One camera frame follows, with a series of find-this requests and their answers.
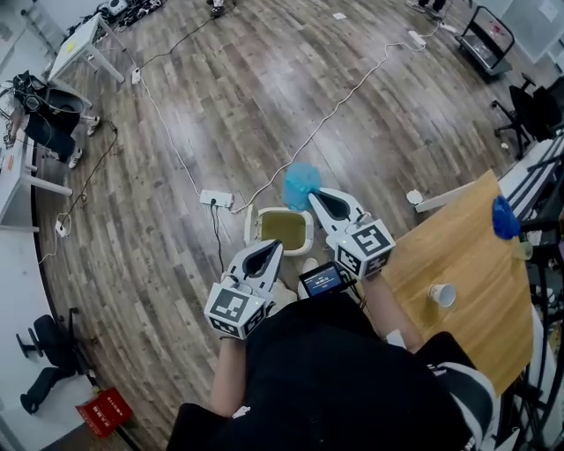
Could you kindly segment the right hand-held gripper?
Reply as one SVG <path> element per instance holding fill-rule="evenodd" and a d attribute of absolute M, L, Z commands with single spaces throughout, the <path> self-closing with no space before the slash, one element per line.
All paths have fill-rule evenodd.
<path fill-rule="evenodd" d="M 308 194 L 321 228 L 329 235 L 334 261 L 357 279 L 370 277 L 387 264 L 396 242 L 381 219 L 360 218 L 365 212 L 355 197 L 319 188 Z"/>

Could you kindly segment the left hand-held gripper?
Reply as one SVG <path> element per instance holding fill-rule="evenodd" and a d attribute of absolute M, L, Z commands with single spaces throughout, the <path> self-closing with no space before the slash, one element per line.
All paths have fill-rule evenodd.
<path fill-rule="evenodd" d="M 204 315 L 221 336 L 247 339 L 267 317 L 283 252 L 279 240 L 259 241 L 238 252 L 213 284 Z"/>

